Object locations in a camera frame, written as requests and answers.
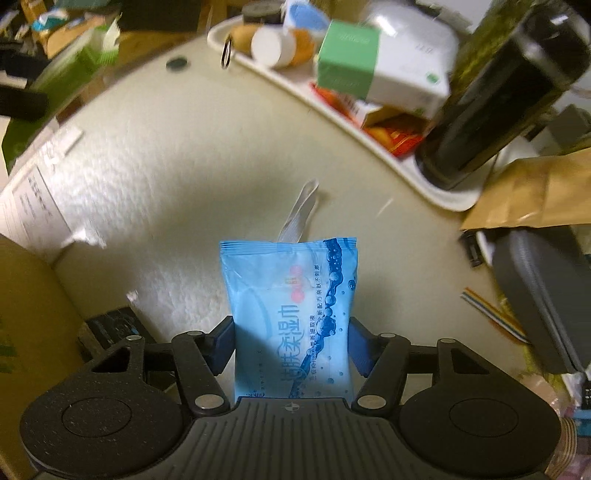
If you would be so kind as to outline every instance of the white tray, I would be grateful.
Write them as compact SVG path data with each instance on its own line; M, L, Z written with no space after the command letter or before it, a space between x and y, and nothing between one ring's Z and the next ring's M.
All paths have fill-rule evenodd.
M242 17L233 17L213 27L207 35L207 44L220 54L223 51L223 45L234 25L242 23ZM259 73L267 80L287 90L295 97L307 103L326 118L336 123L349 135L355 137L359 142L365 145L378 157L384 160L398 174L404 178L416 191L423 195L427 200L435 205L455 212L463 212L470 209L478 200L484 187L488 174L494 165L494 160L489 160L476 173L468 177L451 191L441 190L429 183L419 172L414 161L414 154L404 158L394 157L388 150L378 144L369 135L356 128L347 121L341 114L334 111L326 105L310 88L309 83L314 80L313 67L311 62L308 64L291 67L282 70L271 70L254 62L250 57L238 53L232 53L232 61L235 61L245 67Z

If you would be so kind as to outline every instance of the red package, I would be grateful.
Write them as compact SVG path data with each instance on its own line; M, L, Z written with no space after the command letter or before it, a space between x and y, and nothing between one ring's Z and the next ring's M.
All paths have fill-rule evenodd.
M327 105L351 121L348 110L332 90L319 87L313 82L310 82L310 86ZM401 113L372 127L364 127L362 130L392 155L401 157L423 141L422 132L425 127L425 120Z

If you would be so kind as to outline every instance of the plastic bag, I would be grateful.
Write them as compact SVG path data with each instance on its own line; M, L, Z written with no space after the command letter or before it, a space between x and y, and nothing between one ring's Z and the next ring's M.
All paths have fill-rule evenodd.
M356 239L221 242L220 258L236 324L236 399L350 401Z

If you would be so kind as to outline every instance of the white paper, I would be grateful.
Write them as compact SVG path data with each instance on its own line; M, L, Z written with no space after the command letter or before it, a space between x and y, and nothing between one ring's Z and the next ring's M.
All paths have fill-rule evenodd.
M12 191L18 216L29 239L29 250L52 262L71 231L35 166Z

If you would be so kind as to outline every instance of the black bottle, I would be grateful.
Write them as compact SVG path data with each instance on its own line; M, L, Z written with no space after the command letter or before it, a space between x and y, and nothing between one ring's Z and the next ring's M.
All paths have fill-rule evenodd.
M561 2L533 7L417 149L422 174L450 190L546 111L589 67Z

